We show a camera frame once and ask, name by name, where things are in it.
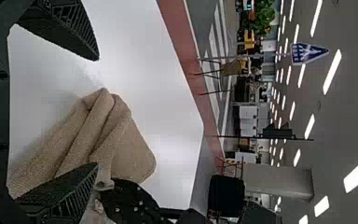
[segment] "metal pole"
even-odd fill
[[[289,56],[290,52],[287,53],[273,53],[271,56]],[[211,57],[211,58],[199,58],[200,61],[208,61],[208,60],[222,60],[222,59],[247,59],[247,58],[262,58],[264,54],[241,54],[234,56],[225,56],[225,57]]]
[[[305,138],[287,138],[287,137],[257,137],[257,136],[236,136],[236,135],[213,135],[213,137],[218,138],[238,138],[238,139],[286,139],[287,141],[313,141],[313,139],[305,139]]]

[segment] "white pillar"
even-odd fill
[[[274,194],[303,201],[313,198],[311,170],[246,163],[243,166],[245,190]]]

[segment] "towel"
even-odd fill
[[[99,163],[96,191],[112,189],[112,177],[142,183],[156,169],[156,159],[124,101],[102,88],[76,103],[35,155],[7,181],[13,198],[76,167]]]

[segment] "red stripe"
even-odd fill
[[[208,95],[199,96],[200,93],[207,91],[203,77],[193,76],[201,73],[202,68],[197,60],[196,44],[191,33],[184,0],[157,0],[157,2],[204,123],[205,135],[208,147],[214,156],[214,163],[220,166],[222,162],[217,157],[223,157],[223,152],[219,139],[212,137],[217,135],[217,127],[211,101]]]

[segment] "black plastic part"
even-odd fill
[[[101,202],[110,219],[117,224],[155,224],[166,220],[160,216],[157,202],[139,185],[123,179],[113,180],[115,188],[101,192]]]
[[[89,202],[97,174],[98,163],[80,166],[23,194],[16,203],[33,223],[50,223],[52,218],[78,223]]]
[[[100,58],[97,40],[80,0],[35,0],[18,24],[86,59]]]

